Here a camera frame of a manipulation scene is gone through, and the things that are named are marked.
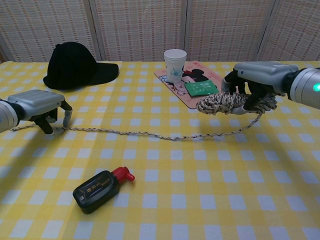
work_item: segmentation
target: braided rope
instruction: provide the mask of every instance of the braided rope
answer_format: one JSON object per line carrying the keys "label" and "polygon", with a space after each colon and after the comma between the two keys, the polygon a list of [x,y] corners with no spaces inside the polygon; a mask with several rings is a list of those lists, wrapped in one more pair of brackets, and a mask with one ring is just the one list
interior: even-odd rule
{"label": "braided rope", "polygon": [[[238,108],[245,104],[246,100],[250,95],[248,94],[239,94],[233,93],[229,94],[226,92],[221,92],[209,96],[203,97],[196,105],[197,109],[204,114],[213,114],[215,115],[218,112],[229,114],[232,109]],[[99,133],[113,133],[118,135],[136,135],[136,136],[148,136],[155,137],[163,140],[186,140],[186,139],[196,139],[196,138],[208,138],[214,136],[230,136],[234,134],[238,134],[244,130],[251,128],[256,122],[259,121],[262,114],[265,111],[269,111],[270,109],[276,109],[277,101],[275,100],[275,95],[268,94],[265,98],[263,98],[254,108],[254,112],[258,114],[258,116],[247,126],[244,126],[238,130],[231,132],[221,132],[221,133],[208,133],[208,134],[199,134],[199,135],[189,135],[189,136],[163,136],[160,134],[147,132],[147,131],[119,131],[107,128],[85,128],[85,127],[62,127],[64,130],[68,131],[84,131],[84,132],[99,132]],[[36,127],[36,124],[30,124],[25,126],[20,126],[12,129],[12,131],[19,131],[22,129],[28,129]]]}

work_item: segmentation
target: table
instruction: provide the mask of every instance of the table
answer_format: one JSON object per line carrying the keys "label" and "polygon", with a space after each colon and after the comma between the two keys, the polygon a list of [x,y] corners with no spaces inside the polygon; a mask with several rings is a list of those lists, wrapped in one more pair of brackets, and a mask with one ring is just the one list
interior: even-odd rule
{"label": "table", "polygon": [[[118,64],[115,81],[62,93],[73,126],[176,136],[229,132],[256,117],[188,109],[154,76],[163,62]],[[235,62],[203,64],[224,76]],[[48,90],[46,72],[47,63],[1,64],[0,97]],[[277,100],[277,110],[251,129],[205,140],[76,131],[53,137],[39,128],[0,134],[0,239],[320,239],[320,112]],[[72,191],[119,166],[136,181],[83,214]]]}

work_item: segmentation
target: green sachet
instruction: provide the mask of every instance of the green sachet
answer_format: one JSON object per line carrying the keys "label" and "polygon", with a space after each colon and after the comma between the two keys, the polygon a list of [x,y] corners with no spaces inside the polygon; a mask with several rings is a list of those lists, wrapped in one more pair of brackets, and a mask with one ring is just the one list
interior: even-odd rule
{"label": "green sachet", "polygon": [[216,85],[209,79],[200,82],[185,82],[184,86],[190,96],[217,94],[219,90]]}

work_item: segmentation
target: mouse pad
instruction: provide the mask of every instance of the mouse pad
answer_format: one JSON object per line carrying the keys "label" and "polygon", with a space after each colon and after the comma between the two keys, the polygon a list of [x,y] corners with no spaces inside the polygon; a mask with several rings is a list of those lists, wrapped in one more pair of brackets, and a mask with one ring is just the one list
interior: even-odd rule
{"label": "mouse pad", "polygon": [[221,92],[222,77],[198,61],[185,62],[182,80],[178,83],[167,82],[166,69],[158,70],[154,74],[190,109],[195,109],[197,102],[203,96],[190,96],[185,83],[198,83],[211,80],[218,91]]}

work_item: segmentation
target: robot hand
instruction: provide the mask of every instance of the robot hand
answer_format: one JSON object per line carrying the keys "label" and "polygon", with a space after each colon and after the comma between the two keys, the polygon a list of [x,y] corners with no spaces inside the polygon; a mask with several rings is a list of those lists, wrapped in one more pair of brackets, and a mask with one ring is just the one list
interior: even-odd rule
{"label": "robot hand", "polygon": [[[292,101],[320,109],[318,68],[299,70],[295,65],[272,61],[242,62],[236,64],[233,71],[223,79],[221,90],[230,93],[238,90],[240,94],[245,94],[246,82],[251,96],[243,106],[235,108],[233,114],[255,113],[260,101],[285,94]],[[276,107],[275,104],[269,104],[264,111]]]}
{"label": "robot hand", "polygon": [[58,119],[58,107],[64,109],[63,126],[68,127],[72,107],[61,94],[29,90],[8,97],[7,101],[0,100],[0,133],[16,127],[21,120],[33,121],[45,134],[53,134],[49,123]]}

